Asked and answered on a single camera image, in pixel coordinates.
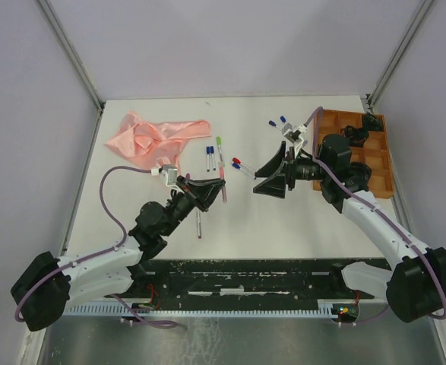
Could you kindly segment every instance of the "white wall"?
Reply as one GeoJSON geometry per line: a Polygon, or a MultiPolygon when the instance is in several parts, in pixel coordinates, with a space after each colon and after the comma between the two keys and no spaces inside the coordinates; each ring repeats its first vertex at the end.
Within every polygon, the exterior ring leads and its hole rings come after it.
{"type": "Polygon", "coordinates": [[[416,232],[446,248],[446,0],[432,9],[378,108],[416,232]]]}
{"type": "Polygon", "coordinates": [[[51,0],[102,99],[370,93],[419,0],[51,0]]]}
{"type": "Polygon", "coordinates": [[[0,365],[26,328],[10,288],[38,253],[58,252],[95,118],[35,2],[0,0],[0,365]]]}

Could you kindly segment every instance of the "blue marker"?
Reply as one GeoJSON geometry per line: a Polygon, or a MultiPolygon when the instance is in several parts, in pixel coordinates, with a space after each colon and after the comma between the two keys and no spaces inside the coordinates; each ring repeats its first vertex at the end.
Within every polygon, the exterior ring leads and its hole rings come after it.
{"type": "Polygon", "coordinates": [[[280,131],[282,130],[273,120],[269,121],[268,124],[276,129],[279,129],[280,131]]]}
{"type": "Polygon", "coordinates": [[[250,176],[252,179],[256,179],[255,175],[251,175],[247,170],[242,169],[241,166],[239,166],[236,162],[233,162],[233,163],[232,163],[232,166],[233,166],[235,169],[237,169],[237,170],[241,171],[242,173],[244,173],[245,175],[250,176]]]}
{"type": "Polygon", "coordinates": [[[206,170],[209,172],[209,153],[210,148],[209,146],[206,147],[206,170]]]}
{"type": "Polygon", "coordinates": [[[214,146],[210,146],[210,155],[213,157],[213,170],[216,171],[216,158],[214,156],[214,146]]]}

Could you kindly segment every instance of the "wooden tray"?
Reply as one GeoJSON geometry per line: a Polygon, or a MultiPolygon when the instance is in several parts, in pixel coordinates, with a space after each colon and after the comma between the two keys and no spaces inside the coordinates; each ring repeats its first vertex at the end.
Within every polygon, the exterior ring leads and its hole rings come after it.
{"type": "MultiPolygon", "coordinates": [[[[329,134],[340,134],[340,130],[347,125],[362,127],[364,113],[341,112],[338,110],[325,110],[322,116],[318,142],[329,134]]],[[[384,116],[375,114],[383,122],[384,132],[369,132],[369,138],[364,146],[351,147],[351,161],[366,163],[372,169],[369,180],[369,189],[376,198],[389,199],[395,193],[393,173],[391,170],[390,151],[388,150],[387,127],[384,116]]],[[[313,182],[314,190],[321,190],[319,181],[313,182]]]]}

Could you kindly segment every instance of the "table top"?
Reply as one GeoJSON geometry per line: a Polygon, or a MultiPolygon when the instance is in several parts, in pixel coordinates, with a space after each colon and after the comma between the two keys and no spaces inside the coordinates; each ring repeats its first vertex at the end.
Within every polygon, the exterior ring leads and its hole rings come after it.
{"type": "MultiPolygon", "coordinates": [[[[227,166],[237,157],[255,170],[277,152],[282,136],[268,120],[285,116],[304,122],[317,106],[362,112],[359,96],[338,97],[227,97],[190,99],[110,100],[106,103],[90,159],[77,214],[68,241],[68,254],[81,254],[113,244],[119,227],[104,212],[98,196],[103,174],[116,165],[132,166],[104,143],[119,129],[123,116],[133,110],[149,122],[206,119],[213,137],[191,140],[181,154],[179,173],[192,179],[219,177],[206,171],[205,147],[222,139],[226,159],[227,204],[221,197],[201,214],[202,239],[193,211],[166,237],[168,246],[158,259],[317,259],[382,257],[351,221],[337,213],[311,182],[297,182],[286,199],[252,193],[255,180],[227,166]]],[[[111,212],[130,230],[140,208],[148,201],[164,205],[169,190],[159,177],[119,170],[110,174],[104,189],[111,212]]],[[[394,217],[391,201],[380,200],[394,217]]]]}

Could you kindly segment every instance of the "pink cloth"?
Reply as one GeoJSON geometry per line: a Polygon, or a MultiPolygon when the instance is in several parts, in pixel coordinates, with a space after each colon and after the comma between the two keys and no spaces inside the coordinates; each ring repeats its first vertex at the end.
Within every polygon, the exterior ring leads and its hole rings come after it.
{"type": "Polygon", "coordinates": [[[180,173],[180,153],[190,139],[201,137],[210,137],[210,125],[206,120],[153,124],[130,112],[106,146],[141,169],[170,163],[176,165],[180,173]]]}

